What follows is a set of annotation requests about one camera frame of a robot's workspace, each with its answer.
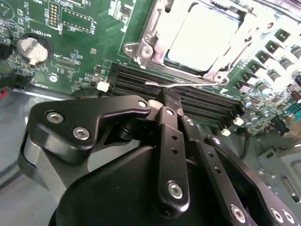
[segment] green circuit board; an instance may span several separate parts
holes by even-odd
[[[15,50],[7,61],[1,62],[0,70],[14,69],[19,75],[33,78],[34,86],[71,94],[79,89],[94,88],[92,81],[105,81],[113,63],[139,69],[137,63],[123,52],[123,45],[139,40],[152,4],[152,0],[0,0],[0,24],[4,25],[0,43],[7,44],[10,38],[16,45],[24,33],[32,32],[46,38],[53,48],[51,58],[34,69]],[[282,15],[275,12],[275,18],[280,21]],[[299,70],[290,78],[290,88],[275,91],[269,96],[257,89],[242,94],[236,88],[245,73],[250,71],[255,55],[264,50],[268,41],[285,26],[286,23],[279,23],[261,36],[254,51],[231,71],[226,86],[202,87],[237,100],[245,97],[256,99],[257,103],[248,109],[259,116],[259,121],[249,128],[252,134],[262,132],[275,115],[287,116],[286,109],[294,104],[291,91],[300,91],[293,81]],[[299,46],[301,41],[287,48],[291,51]],[[171,82],[187,82],[169,74],[150,69],[146,71]],[[56,82],[49,79],[51,75],[57,77]]]

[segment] black clamp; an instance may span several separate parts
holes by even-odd
[[[154,149],[153,201],[164,218],[189,211],[186,161],[193,159],[210,181],[225,225],[298,225],[296,216],[218,137],[202,138],[169,89],[149,102],[124,96],[38,104],[30,113],[18,163],[59,202],[72,183],[89,174],[91,153],[132,139]]]

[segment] black plastic part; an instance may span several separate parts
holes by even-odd
[[[55,226],[225,225],[208,181],[191,163],[189,209],[177,220],[163,218],[153,203],[154,154],[139,147],[76,181],[59,203]]]
[[[13,89],[17,76],[15,73],[0,73],[0,91],[4,89]]]
[[[150,107],[141,107],[138,101],[146,103],[138,96],[40,103],[30,112],[27,131],[32,140],[43,149],[67,162],[77,163],[90,155],[98,142],[100,127],[129,117],[146,117],[150,113]],[[50,112],[60,113],[64,121],[59,124],[49,122],[46,115]],[[87,129],[89,138],[76,139],[72,135],[76,127]]]
[[[233,185],[231,184],[226,170],[224,169],[215,149],[205,144],[196,125],[190,125],[188,118],[182,118],[186,142],[185,150],[189,151],[188,155],[192,156],[197,165],[207,172],[207,175],[218,197],[219,207],[222,210],[223,218],[227,225],[244,225],[238,222],[231,213],[231,205],[235,205],[244,210]],[[250,225],[249,218],[246,217],[246,225]]]
[[[13,51],[13,46],[0,43],[0,62],[2,60],[7,60],[9,56],[12,55]]]
[[[158,113],[159,137],[156,145],[155,162],[158,163],[156,175],[156,195],[158,209],[167,218],[177,218],[183,214],[190,203],[184,137],[178,130],[178,119],[169,107],[162,107]],[[182,189],[183,196],[176,199],[168,191],[169,183],[176,183]]]
[[[164,106],[173,109],[177,115],[181,117],[184,116],[180,96],[172,89],[162,89],[156,100],[162,103]]]
[[[21,40],[25,40],[25,39],[27,39],[27,38],[34,38],[35,40],[37,40],[38,43],[39,43],[40,45],[42,45],[42,46],[47,50],[47,52],[48,52],[48,59],[52,57],[53,49],[52,49],[52,46],[51,46],[50,42],[49,42],[46,38],[44,38],[43,36],[41,36],[41,35],[39,35],[39,34],[29,32],[29,33],[23,34],[23,35],[19,38],[18,42],[21,41]],[[19,55],[20,55],[20,57],[21,57],[26,63],[29,63],[30,60],[29,60],[26,56],[23,56],[23,55],[20,53],[20,51],[19,51]]]
[[[295,82],[298,84],[298,86],[301,87],[301,76],[300,76],[300,75],[297,75],[297,76],[296,76]]]
[[[290,131],[288,127],[286,127],[286,124],[283,122],[283,120],[279,117],[279,115],[276,115],[274,118],[272,118],[271,123],[280,134],[280,136],[283,136],[285,133]]]

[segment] screw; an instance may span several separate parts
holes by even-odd
[[[141,56],[144,58],[150,58],[153,53],[151,47],[144,46],[141,51]]]
[[[168,191],[175,199],[181,199],[183,197],[183,190],[174,182],[168,184]]]
[[[289,214],[288,212],[286,212],[285,210],[283,210],[284,215],[286,216],[286,219],[291,222],[292,224],[295,223],[295,220],[293,219],[293,217],[291,216],[291,214]]]
[[[193,121],[192,121],[191,119],[188,119],[187,122],[188,122],[191,126],[194,125],[194,123],[193,123]]]
[[[58,112],[50,112],[46,115],[46,118],[49,122],[59,124],[64,121],[64,117]]]
[[[138,101],[138,104],[141,106],[141,107],[146,107],[146,103],[144,103],[143,101],[139,100]]]
[[[74,137],[78,140],[87,140],[90,136],[90,133],[88,130],[82,127],[77,127],[72,131],[72,134]]]
[[[283,223],[283,218],[282,216],[274,209],[271,209],[272,211],[272,214],[274,215],[275,219],[280,222],[280,223]]]
[[[167,112],[169,115],[173,115],[173,114],[174,114],[174,113],[173,113],[171,110],[169,110],[169,109],[167,109],[166,112]]]
[[[244,224],[246,222],[246,218],[244,213],[235,205],[231,205],[231,212],[240,223]]]
[[[220,145],[221,144],[221,142],[220,142],[220,140],[219,139],[217,139],[217,138],[212,138],[212,140],[215,142],[215,143],[217,143],[218,145]]]
[[[259,173],[260,175],[264,175],[264,174],[265,174],[265,170],[264,170],[262,167],[260,167],[260,168],[258,169],[258,173]]]
[[[57,82],[58,81],[58,79],[59,79],[59,77],[57,76],[57,75],[50,75],[49,76],[49,80],[51,81],[51,82]]]

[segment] capacitor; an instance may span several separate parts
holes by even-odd
[[[271,93],[271,89],[267,87],[266,84],[261,84],[257,88],[263,95],[269,95]]]
[[[295,82],[298,84],[298,86],[301,87],[301,76],[300,76],[300,75],[297,75],[297,76],[296,76]]]
[[[281,63],[281,66],[289,72],[293,72],[295,69],[295,64],[290,60],[285,60]]]
[[[249,128],[249,127],[253,126],[253,123],[251,123],[250,120],[245,119],[245,126],[246,126],[247,128]]]
[[[283,80],[282,77],[281,77],[281,75],[278,74],[277,72],[271,74],[271,75],[270,75],[270,78],[273,80],[273,82],[275,82],[275,83],[277,83],[277,84],[278,84],[278,83],[281,83],[281,81]]]
[[[297,93],[296,91],[291,92],[291,97],[298,103],[301,103],[301,95]]]
[[[294,56],[297,57],[299,60],[301,59],[301,48],[296,49],[293,52]]]
[[[12,53],[12,45],[5,45],[3,43],[0,43],[0,61],[7,60]]]
[[[256,123],[256,122],[258,122],[258,117],[257,117],[257,115],[256,115],[255,112],[252,112],[252,113],[249,114],[249,119],[250,119],[250,122],[251,122],[251,123]]]
[[[35,33],[22,35],[17,43],[17,48],[23,60],[33,67],[45,62],[52,54],[50,43]]]
[[[245,104],[246,107],[251,107],[252,106],[252,101],[249,97],[245,97],[243,99],[243,101],[244,101],[244,104]]]

